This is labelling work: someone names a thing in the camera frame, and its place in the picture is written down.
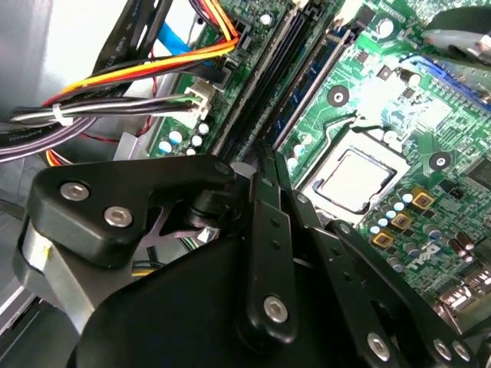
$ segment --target blue ram slot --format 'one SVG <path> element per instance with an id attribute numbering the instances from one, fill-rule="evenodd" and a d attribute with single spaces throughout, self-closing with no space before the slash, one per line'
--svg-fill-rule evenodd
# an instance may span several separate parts
<path id="1" fill-rule="evenodd" d="M 331 35 L 341 39 L 347 30 L 347 28 L 341 28 L 338 31 L 333 31 Z M 322 46 L 323 50 L 320 51 L 317 58 L 312 61 L 310 68 L 307 70 L 304 77 L 298 82 L 297 87 L 290 94 L 290 98 L 286 102 L 285 107 L 278 116 L 278 119 L 273 124 L 272 130 L 268 133 L 266 141 L 269 144 L 273 144 L 281 132 L 285 129 L 286 123 L 290 120 L 298 105 L 307 95 L 307 92 L 314 83 L 315 78 L 317 78 L 318 74 L 324 67 L 325 63 L 327 63 L 337 46 L 338 43 L 333 41 L 332 38 L 328 38 L 326 40 L 325 44 Z"/>
<path id="2" fill-rule="evenodd" d="M 442 69 L 442 67 L 440 67 L 439 65 L 433 63 L 430 59 L 423 56 L 414 55 L 405 59 L 404 62 L 409 62 L 415 67 L 418 67 L 419 69 L 423 69 L 424 71 L 430 73 L 437 80 L 450 85 L 454 90 L 462 94 L 468 100 L 471 100 L 473 103 L 482 107 L 484 110 L 491 112 L 491 106 L 483 102 L 476 92 L 461 84 L 458 80 L 448 74 L 447 71 Z"/>

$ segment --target metal screw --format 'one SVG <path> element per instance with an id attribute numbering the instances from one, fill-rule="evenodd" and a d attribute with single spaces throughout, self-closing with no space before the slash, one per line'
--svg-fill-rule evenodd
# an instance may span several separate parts
<path id="1" fill-rule="evenodd" d="M 447 161 L 443 158 L 443 157 L 440 157 L 438 160 L 437 160 L 437 166 L 443 166 L 445 165 Z"/>
<path id="2" fill-rule="evenodd" d="M 229 174 L 230 169 L 225 163 L 215 163 L 215 169 L 220 171 L 222 174 Z"/>
<path id="3" fill-rule="evenodd" d="M 267 180 L 266 178 L 262 178 L 262 182 L 265 183 L 267 186 L 273 186 L 273 183 Z"/>
<path id="4" fill-rule="evenodd" d="M 60 194 L 69 201 L 80 202 L 87 199 L 89 189 L 79 182 L 66 182 L 60 188 Z"/>
<path id="5" fill-rule="evenodd" d="M 351 233 L 350 227 L 346 224 L 340 224 L 339 228 L 343 231 L 345 234 Z"/>
<path id="6" fill-rule="evenodd" d="M 375 332 L 367 335 L 368 346 L 378 359 L 387 362 L 390 359 L 390 351 L 385 342 Z"/>
<path id="7" fill-rule="evenodd" d="M 264 300 L 264 311 L 277 324 L 283 324 L 288 319 L 288 309 L 286 309 L 285 304 L 272 295 Z"/>
<path id="8" fill-rule="evenodd" d="M 449 362 L 452 360 L 452 353 L 448 349 L 447 345 L 445 345 L 443 343 L 442 340 L 440 340 L 440 339 L 433 340 L 433 345 L 435 346 L 435 349 L 437 349 L 437 352 L 439 355 L 441 355 L 443 358 L 445 358 Z"/>
<path id="9" fill-rule="evenodd" d="M 115 228 L 127 228 L 131 225 L 133 216 L 129 209 L 114 206 L 104 211 L 104 219 L 109 225 Z"/>
<path id="10" fill-rule="evenodd" d="M 308 203 L 308 198 L 301 193 L 297 194 L 297 199 L 300 201 L 300 203 Z"/>
<path id="11" fill-rule="evenodd" d="M 467 349 L 458 341 L 454 341 L 452 343 L 453 349 L 456 351 L 459 356 L 464 359 L 466 362 L 470 362 L 470 354 Z"/>

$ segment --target motherboard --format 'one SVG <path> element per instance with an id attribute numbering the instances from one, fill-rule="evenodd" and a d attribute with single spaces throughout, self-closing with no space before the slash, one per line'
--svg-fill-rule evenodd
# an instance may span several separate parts
<path id="1" fill-rule="evenodd" d="M 165 118 L 149 156 L 236 161 L 264 140 L 322 221 L 350 222 L 436 311 L 464 330 L 489 315 L 491 71 L 439 48 L 443 12 L 483 2 L 221 3 L 240 33 L 223 82 L 181 77 L 199 114 Z"/>

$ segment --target cable tie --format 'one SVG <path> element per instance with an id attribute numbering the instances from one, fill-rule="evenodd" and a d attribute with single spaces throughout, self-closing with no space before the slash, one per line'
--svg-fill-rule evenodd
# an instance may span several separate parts
<path id="1" fill-rule="evenodd" d="M 56 121 L 58 121 L 64 127 L 69 127 L 74 124 L 73 117 L 63 116 L 63 112 L 61 112 L 61 103 L 53 103 L 53 115 Z"/>

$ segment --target green circuit board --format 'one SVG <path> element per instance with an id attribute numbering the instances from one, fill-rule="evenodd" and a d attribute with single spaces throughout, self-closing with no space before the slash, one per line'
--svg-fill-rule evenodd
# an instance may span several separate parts
<path id="1" fill-rule="evenodd" d="M 488 189 L 469 178 L 473 167 L 482 163 L 483 175 L 488 171 L 491 179 L 491 164 L 487 166 L 486 159 L 491 148 L 490 115 L 424 71 L 420 71 L 421 82 L 410 87 L 395 71 L 404 58 L 432 52 L 421 33 L 434 15 L 447 8 L 476 3 L 367 2 L 377 13 L 371 26 L 343 54 L 279 147 L 282 153 L 291 156 L 295 145 L 303 145 L 298 165 L 290 172 L 292 183 L 297 185 L 340 131 L 339 125 L 329 127 L 339 117 L 356 112 L 402 137 L 403 155 L 410 170 L 393 192 L 358 224 L 358 230 L 368 244 L 374 245 L 374 235 L 368 231 L 367 223 L 380 214 L 381 206 L 397 195 L 396 190 L 420 187 L 427 191 L 434 199 L 428 210 L 410 205 L 406 209 L 412 220 L 410 227 L 401 231 L 392 226 L 387 230 L 394 238 L 392 245 L 376 249 L 386 259 L 397 257 L 405 266 L 403 277 L 430 303 L 445 289 L 458 285 L 463 274 L 478 267 L 476 261 L 469 264 L 457 256 L 447 241 L 462 230 L 475 242 L 491 232 L 491 187 Z M 394 30 L 391 36 L 381 38 L 377 27 L 385 19 L 390 19 Z M 333 107 L 328 103 L 328 92 L 339 85 L 349 90 L 349 102 Z M 449 153 L 451 157 L 450 166 L 441 171 L 429 167 L 430 158 L 438 152 Z M 456 199 L 445 192 L 441 186 L 443 180 L 456 184 L 464 193 L 463 197 Z M 440 239 L 429 241 L 424 230 L 428 225 L 441 232 Z M 408 242 L 422 250 L 419 259 L 405 252 L 404 245 Z"/>
<path id="2" fill-rule="evenodd" d="M 236 51 L 227 55 L 228 59 L 236 65 L 236 68 L 232 72 L 232 75 L 226 84 L 226 88 L 224 88 L 223 91 L 216 90 L 213 93 L 210 100 L 211 110 L 209 112 L 210 132 L 207 136 L 203 137 L 203 145 L 196 149 L 198 153 L 205 153 L 208 151 L 213 139 L 219 132 L 219 128 L 224 122 L 232 103 L 238 97 L 247 78 L 258 62 L 263 49 L 270 41 L 275 26 L 278 24 L 278 20 L 282 19 L 290 6 L 288 2 L 282 0 L 260 0 L 254 2 L 222 0 L 220 4 L 231 17 L 240 19 L 245 25 L 250 26 L 247 33 L 250 37 L 250 44 L 246 49 L 239 47 Z M 264 26 L 264 24 L 260 22 L 261 15 L 264 14 L 272 16 L 273 23 L 271 25 Z M 216 32 L 212 28 L 206 27 L 196 48 L 203 48 L 213 44 L 215 41 Z M 181 77 L 176 92 L 183 93 L 195 80 L 195 77 Z M 186 151 L 186 148 L 190 145 L 189 140 L 195 133 L 195 130 L 181 124 L 178 121 L 178 118 L 167 118 L 159 124 L 159 128 L 154 134 L 149 148 L 150 158 L 165 156 L 165 153 L 161 152 L 159 149 L 159 143 L 166 139 L 169 132 L 175 127 L 179 127 L 180 131 L 183 132 L 183 141 L 173 148 L 172 154 L 183 154 Z"/>

